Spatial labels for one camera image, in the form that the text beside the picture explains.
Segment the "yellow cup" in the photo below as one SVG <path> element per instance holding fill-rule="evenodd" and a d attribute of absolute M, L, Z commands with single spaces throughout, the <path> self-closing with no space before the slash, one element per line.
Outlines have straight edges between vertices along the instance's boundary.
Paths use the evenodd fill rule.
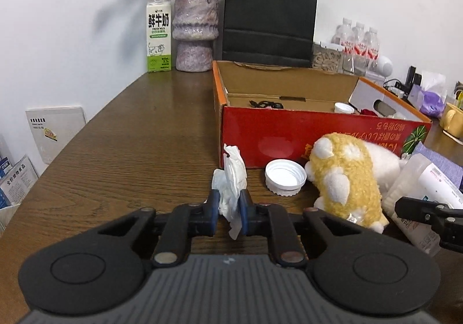
<path fill-rule="evenodd" d="M 458 139 L 463 137 L 463 110 L 451 103 L 447 103 L 439 124 L 443 130 L 452 136 Z"/>

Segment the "milk carton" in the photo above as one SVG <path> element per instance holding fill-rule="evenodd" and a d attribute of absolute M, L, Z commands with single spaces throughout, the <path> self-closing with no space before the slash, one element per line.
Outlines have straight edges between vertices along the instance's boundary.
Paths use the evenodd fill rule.
<path fill-rule="evenodd" d="M 146 50 L 148 71 L 172 69 L 171 0 L 148 0 L 146 5 Z"/>

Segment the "purple ceramic vase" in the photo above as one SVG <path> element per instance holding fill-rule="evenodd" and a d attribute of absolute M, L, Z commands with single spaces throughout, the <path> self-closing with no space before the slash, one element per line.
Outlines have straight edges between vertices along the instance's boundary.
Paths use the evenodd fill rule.
<path fill-rule="evenodd" d="M 212 69 L 212 40 L 218 37 L 218 0 L 175 0 L 172 37 L 178 40 L 178 70 Z"/>

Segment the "dark wood tabletop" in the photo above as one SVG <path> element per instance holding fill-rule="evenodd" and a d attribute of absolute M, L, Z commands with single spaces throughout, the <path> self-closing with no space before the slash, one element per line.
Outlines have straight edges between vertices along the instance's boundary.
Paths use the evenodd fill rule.
<path fill-rule="evenodd" d="M 34 185 L 0 238 L 0 322 L 27 313 L 18 270 L 27 256 L 140 207 L 169 212 L 202 202 L 218 166 L 212 74 L 177 71 L 141 76 L 64 148 Z M 434 126 L 426 144 L 459 165 L 463 147 Z M 255 202 L 300 213 L 318 192 L 307 184 L 293 197 L 265 187 L 263 171 L 248 171 Z M 265 253 L 265 238 L 229 238 L 221 220 L 214 238 L 193 240 L 196 253 Z M 463 257 L 439 252 L 442 283 L 431 313 L 463 323 Z"/>

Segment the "metal pin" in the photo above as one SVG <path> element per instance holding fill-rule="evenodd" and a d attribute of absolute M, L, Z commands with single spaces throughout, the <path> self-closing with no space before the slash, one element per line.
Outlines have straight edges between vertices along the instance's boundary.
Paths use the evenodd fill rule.
<path fill-rule="evenodd" d="M 154 261 L 158 264 L 172 264 L 177 261 L 177 255 L 173 252 L 159 252 L 154 256 Z"/>
<path fill-rule="evenodd" d="M 281 256 L 284 262 L 295 264 L 304 260 L 304 255 L 297 251 L 283 252 Z"/>

